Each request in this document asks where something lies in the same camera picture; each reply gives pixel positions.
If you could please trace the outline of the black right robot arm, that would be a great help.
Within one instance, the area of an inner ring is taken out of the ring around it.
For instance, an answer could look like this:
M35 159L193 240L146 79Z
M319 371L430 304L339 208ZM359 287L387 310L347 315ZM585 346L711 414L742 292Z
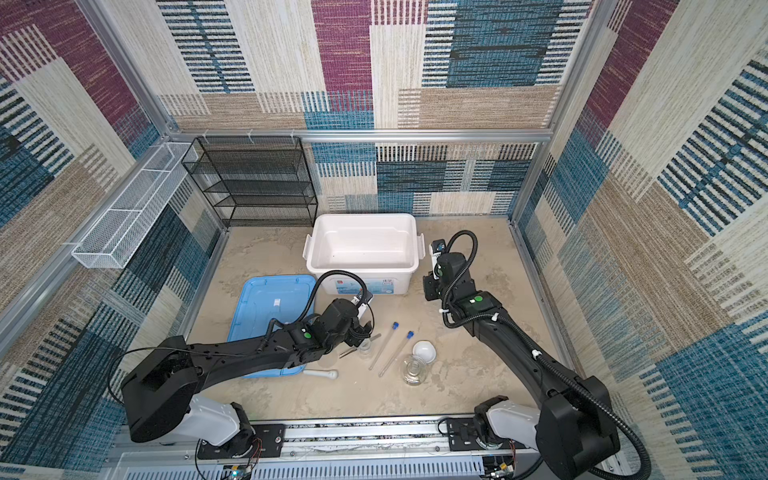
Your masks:
M614 412L606 386L596 377L580 377L543 350L511 318L501 302L476 288L472 256L439 245L432 271L423 279L425 297L440 303L443 323L464 328L488 346L520 379L537 405L533 439L541 460L560 479L589 472L602 479L613 473L602 461L618 453L622 437L634 447L640 465L634 479L652 473L650 455L640 437Z

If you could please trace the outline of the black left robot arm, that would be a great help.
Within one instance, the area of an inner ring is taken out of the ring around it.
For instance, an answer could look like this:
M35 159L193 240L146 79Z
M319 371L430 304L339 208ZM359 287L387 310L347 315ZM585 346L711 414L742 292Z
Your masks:
M120 385L131 440L145 443L170 433L191 412L193 397L214 385L316 362L341 343L360 345L373 331L371 323L360 322L367 306L359 298L337 298L320 315L274 322L263 336L225 343L167 338Z

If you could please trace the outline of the blue-capped test tube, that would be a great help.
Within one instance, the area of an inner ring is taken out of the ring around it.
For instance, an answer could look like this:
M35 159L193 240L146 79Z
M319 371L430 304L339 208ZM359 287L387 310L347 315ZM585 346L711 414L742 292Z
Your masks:
M390 367L394 364L394 362L398 359L398 357L401 355L402 351L406 348L406 346L409 344L410 340L413 338L414 332L409 331L405 338L403 338L390 358L387 360L386 364L383 366L383 368L380 370L378 377L382 378L387 371L390 369Z
M400 324L398 322L393 322L391 328L387 331L387 334L384 337L384 340L380 344L378 352L376 353L374 359L372 360L371 364L369 365L369 368L368 368L369 371L373 371L374 367L376 366L376 364L378 363L378 361L382 357L384 351L386 350L388 344L390 343L391 339L393 338L393 336L394 336L395 332L397 331L397 329L399 328L399 326L400 326Z

